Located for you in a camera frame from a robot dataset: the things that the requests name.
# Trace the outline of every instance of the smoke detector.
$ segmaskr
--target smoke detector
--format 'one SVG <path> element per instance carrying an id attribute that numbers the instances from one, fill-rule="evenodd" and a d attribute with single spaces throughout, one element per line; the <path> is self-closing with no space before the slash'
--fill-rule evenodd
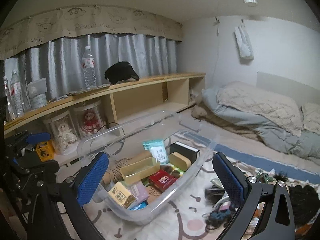
<path id="1" fill-rule="evenodd" d="M 250 7 L 256 7 L 258 5 L 257 0 L 244 0 L 244 3 Z"/>

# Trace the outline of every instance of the bed headboard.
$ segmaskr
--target bed headboard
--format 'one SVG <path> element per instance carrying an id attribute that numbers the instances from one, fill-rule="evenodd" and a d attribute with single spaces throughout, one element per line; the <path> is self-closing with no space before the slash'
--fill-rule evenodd
<path id="1" fill-rule="evenodd" d="M 258 72 L 257 87 L 291 97 L 298 106 L 302 106 L 304 103 L 320 105 L 320 90 L 289 78 Z"/>

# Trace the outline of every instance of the screw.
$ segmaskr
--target screw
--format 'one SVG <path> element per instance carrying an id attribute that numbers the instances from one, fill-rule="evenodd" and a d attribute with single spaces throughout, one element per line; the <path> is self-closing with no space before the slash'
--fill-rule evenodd
<path id="1" fill-rule="evenodd" d="M 257 182 L 257 179 L 256 179 L 255 177 L 253 177 L 253 176 L 250 176 L 250 177 L 248 178 L 248 181 L 250 181 L 251 183 L 256 183 L 256 182 Z"/>
<path id="2" fill-rule="evenodd" d="M 37 182 L 37 186 L 38 187 L 41 187 L 43 185 L 43 181 L 42 180 L 39 180 L 38 182 Z"/>
<path id="3" fill-rule="evenodd" d="M 278 184 L 279 184 L 280 187 L 284 187 L 285 186 L 285 183 L 283 181 L 281 181 L 281 180 L 278 181 Z"/>
<path id="4" fill-rule="evenodd" d="M 74 177 L 72 177 L 72 176 L 70 176 L 70 177 L 66 177 L 66 179 L 65 179 L 65 182 L 66 183 L 71 183 L 71 182 L 73 182 L 74 181 Z"/>

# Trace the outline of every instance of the red doll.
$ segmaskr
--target red doll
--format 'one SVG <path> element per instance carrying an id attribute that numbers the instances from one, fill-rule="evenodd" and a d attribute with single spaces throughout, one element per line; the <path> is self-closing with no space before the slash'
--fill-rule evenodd
<path id="1" fill-rule="evenodd" d="M 91 136 L 94 133 L 97 133 L 100 129 L 100 123 L 96 117 L 94 111 L 84 112 L 84 121 L 81 127 L 81 132 L 84 136 Z"/>

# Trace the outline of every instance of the plastic water bottle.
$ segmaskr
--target plastic water bottle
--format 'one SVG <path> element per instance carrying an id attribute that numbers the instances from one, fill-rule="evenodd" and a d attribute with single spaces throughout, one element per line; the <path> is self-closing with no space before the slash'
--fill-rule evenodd
<path id="1" fill-rule="evenodd" d="M 94 88 L 96 84 L 96 75 L 94 73 L 94 60 L 91 53 L 91 47 L 86 46 L 82 57 L 82 68 L 84 71 L 84 82 L 86 89 Z"/>
<path id="2" fill-rule="evenodd" d="M 16 70 L 12 70 L 12 78 L 10 82 L 12 101 L 14 102 L 17 116 L 23 116 L 23 99 L 22 99 L 22 90 L 21 82 Z"/>
<path id="3" fill-rule="evenodd" d="M 4 80 L 4 90 L 5 90 L 5 95 L 7 96 L 7 102 L 8 102 L 8 114 L 11 120 L 16 119 L 17 114 L 15 113 L 15 109 L 11 100 L 11 94 L 10 94 L 10 89 L 8 86 L 8 80 L 7 80 L 7 76 L 3 76 L 3 80 Z"/>

